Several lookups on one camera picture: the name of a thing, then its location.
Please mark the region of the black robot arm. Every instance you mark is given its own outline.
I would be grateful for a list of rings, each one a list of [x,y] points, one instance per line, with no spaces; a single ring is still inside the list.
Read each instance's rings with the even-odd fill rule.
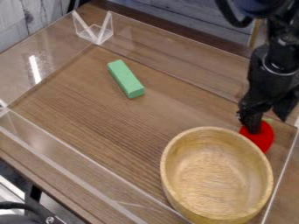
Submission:
[[[227,21],[243,28],[267,21],[269,42],[250,58],[249,90],[238,103],[238,119],[250,133],[262,129],[273,111],[282,121],[299,104],[299,0],[215,0]]]

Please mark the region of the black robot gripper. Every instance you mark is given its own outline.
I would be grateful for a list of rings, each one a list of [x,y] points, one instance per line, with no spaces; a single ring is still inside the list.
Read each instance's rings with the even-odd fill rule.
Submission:
[[[275,112],[285,122],[299,103],[299,85],[278,91],[277,87],[250,87],[238,103],[238,118],[250,134],[262,129],[263,113]]]

